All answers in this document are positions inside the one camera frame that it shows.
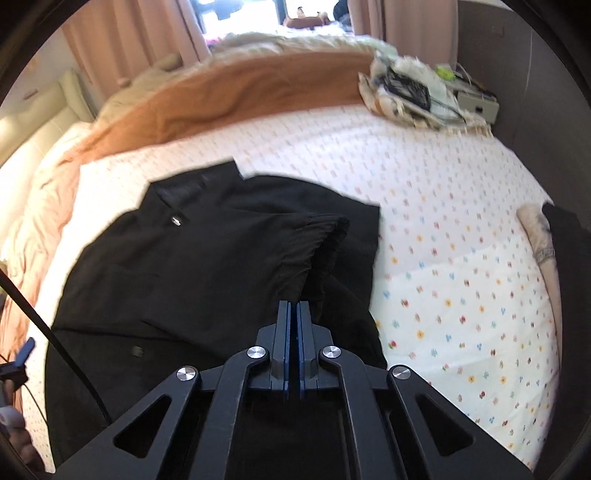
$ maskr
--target black jacket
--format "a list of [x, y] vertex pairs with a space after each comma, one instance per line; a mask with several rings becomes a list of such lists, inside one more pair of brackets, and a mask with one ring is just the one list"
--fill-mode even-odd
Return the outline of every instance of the black jacket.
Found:
[[[243, 180], [234, 162], [181, 173], [84, 249], [53, 329], [115, 417], [179, 366], [252, 346], [280, 300], [308, 300], [336, 345], [385, 368], [368, 312], [378, 224], [377, 206], [294, 179]], [[46, 403], [59, 464], [102, 425], [51, 348]]]

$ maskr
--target white bedsheet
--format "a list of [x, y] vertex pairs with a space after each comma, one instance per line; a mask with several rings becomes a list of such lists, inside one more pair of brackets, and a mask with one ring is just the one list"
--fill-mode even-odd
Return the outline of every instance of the white bedsheet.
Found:
[[[558, 379], [553, 317], [516, 217], [547, 195], [492, 138], [404, 129], [364, 107], [288, 113], [82, 167], [36, 308], [53, 320], [82, 248], [149, 181], [234, 157], [245, 176], [273, 173], [327, 185], [382, 207], [371, 313], [389, 365], [407, 364], [530, 468], [550, 423]], [[43, 403], [45, 341], [29, 363]], [[47, 430], [24, 393], [35, 444]]]

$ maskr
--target curtain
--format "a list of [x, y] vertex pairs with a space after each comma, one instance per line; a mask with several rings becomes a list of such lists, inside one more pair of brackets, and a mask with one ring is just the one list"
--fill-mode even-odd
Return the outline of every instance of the curtain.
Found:
[[209, 55], [190, 0], [92, 0], [62, 27], [90, 81], [106, 97], [169, 53], [189, 66]]
[[457, 61], [457, 0], [349, 0], [356, 35], [371, 35], [435, 66]]

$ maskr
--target metal screw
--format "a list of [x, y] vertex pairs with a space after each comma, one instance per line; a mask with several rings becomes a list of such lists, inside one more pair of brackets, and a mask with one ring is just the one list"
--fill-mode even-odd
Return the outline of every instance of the metal screw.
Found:
[[195, 370], [193, 367], [190, 367], [190, 366], [181, 367], [177, 370], [177, 378], [181, 382], [186, 382], [187, 380], [192, 380], [193, 378], [195, 378], [196, 375], [197, 375], [197, 370]]
[[250, 358], [263, 358], [267, 354], [267, 351], [263, 347], [257, 345], [250, 347], [246, 354]]
[[403, 367], [402, 365], [399, 365], [392, 369], [392, 375], [394, 378], [398, 378], [399, 380], [406, 380], [408, 377], [410, 377], [410, 370], [406, 367]]
[[326, 358], [337, 358], [340, 356], [340, 348], [334, 345], [325, 346], [322, 349], [322, 355]]

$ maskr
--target orange blanket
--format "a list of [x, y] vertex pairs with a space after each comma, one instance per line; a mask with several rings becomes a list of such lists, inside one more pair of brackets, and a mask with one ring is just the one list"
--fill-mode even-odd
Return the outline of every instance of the orange blanket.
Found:
[[[256, 57], [197, 70], [157, 92], [36, 175], [26, 211], [10, 235], [9, 276], [35, 305], [72, 215], [81, 164], [265, 115], [362, 103], [358, 73], [369, 74], [372, 59], [371, 53], [339, 50]], [[8, 301], [0, 353], [14, 357], [27, 330], [28, 319]]]

